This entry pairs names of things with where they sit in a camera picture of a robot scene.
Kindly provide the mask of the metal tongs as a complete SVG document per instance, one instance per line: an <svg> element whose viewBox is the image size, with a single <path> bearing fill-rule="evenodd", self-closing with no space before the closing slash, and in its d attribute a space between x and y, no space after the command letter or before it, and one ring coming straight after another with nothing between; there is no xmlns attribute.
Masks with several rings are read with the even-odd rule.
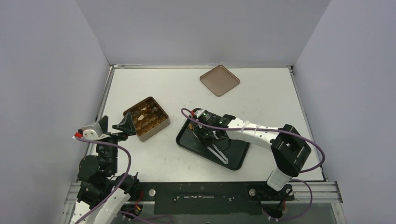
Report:
<svg viewBox="0 0 396 224"><path fill-rule="evenodd" d="M214 154L223 164L228 165L229 159L218 149L215 144L206 147L212 154Z"/></svg>

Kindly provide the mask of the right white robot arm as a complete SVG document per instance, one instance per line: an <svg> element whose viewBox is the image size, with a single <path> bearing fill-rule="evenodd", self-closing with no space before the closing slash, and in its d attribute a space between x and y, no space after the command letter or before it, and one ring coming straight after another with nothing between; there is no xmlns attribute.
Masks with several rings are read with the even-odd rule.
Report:
<svg viewBox="0 0 396 224"><path fill-rule="evenodd" d="M232 115L219 116L207 110L192 112L192 131L212 153L218 153L215 141L241 140L269 150L276 168L270 173L264 187L265 196L277 199L283 187L303 169L311 148L294 126L264 127Z"/></svg>

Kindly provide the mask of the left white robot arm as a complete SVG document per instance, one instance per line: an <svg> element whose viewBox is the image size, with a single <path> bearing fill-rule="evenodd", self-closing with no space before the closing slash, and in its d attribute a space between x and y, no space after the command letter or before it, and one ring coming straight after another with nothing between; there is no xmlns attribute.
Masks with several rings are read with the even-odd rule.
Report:
<svg viewBox="0 0 396 224"><path fill-rule="evenodd" d="M131 154L118 144L136 135L132 114L127 112L119 124L113 125L117 133L107 128L108 117L104 116L73 136L77 141L95 144L97 154L86 155L79 163L81 184L72 224L109 224L126 201L142 199L137 175L129 174Z"/></svg>

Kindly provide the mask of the gold chocolate box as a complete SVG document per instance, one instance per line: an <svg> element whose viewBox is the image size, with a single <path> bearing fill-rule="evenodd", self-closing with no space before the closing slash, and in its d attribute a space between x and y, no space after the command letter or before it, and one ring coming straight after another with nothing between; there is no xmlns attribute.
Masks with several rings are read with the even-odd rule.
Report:
<svg viewBox="0 0 396 224"><path fill-rule="evenodd" d="M153 97L147 97L134 106L126 109L123 112L123 115L127 112L132 113L137 138L142 142L153 137L155 134L170 125L169 115ZM138 120L137 118L140 115L143 115L145 118Z"/></svg>

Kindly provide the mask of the black plastic tray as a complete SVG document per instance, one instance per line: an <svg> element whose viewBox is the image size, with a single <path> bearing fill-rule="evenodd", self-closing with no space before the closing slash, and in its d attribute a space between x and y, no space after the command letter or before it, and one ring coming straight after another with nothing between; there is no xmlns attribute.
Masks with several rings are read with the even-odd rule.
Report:
<svg viewBox="0 0 396 224"><path fill-rule="evenodd" d="M241 140L220 140L214 142L217 149L228 159L225 164L206 146L202 145L193 131L188 127L192 122L186 120L176 137L178 146L200 156L229 170L236 171L241 168L250 144Z"/></svg>

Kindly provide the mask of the brown box lid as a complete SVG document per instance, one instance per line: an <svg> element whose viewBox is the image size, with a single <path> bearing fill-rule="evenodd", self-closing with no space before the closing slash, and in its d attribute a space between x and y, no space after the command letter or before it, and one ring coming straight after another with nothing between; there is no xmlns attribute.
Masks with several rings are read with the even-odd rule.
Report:
<svg viewBox="0 0 396 224"><path fill-rule="evenodd" d="M240 80L226 67L218 65L199 78L215 96L221 97L240 84Z"/></svg>

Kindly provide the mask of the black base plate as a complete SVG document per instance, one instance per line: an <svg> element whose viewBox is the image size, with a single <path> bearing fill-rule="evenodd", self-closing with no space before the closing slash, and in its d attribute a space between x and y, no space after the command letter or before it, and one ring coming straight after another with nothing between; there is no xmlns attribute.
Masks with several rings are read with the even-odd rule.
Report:
<svg viewBox="0 0 396 224"><path fill-rule="evenodd" d="M260 215L262 202L281 200L265 182L142 182L140 188L156 215Z"/></svg>

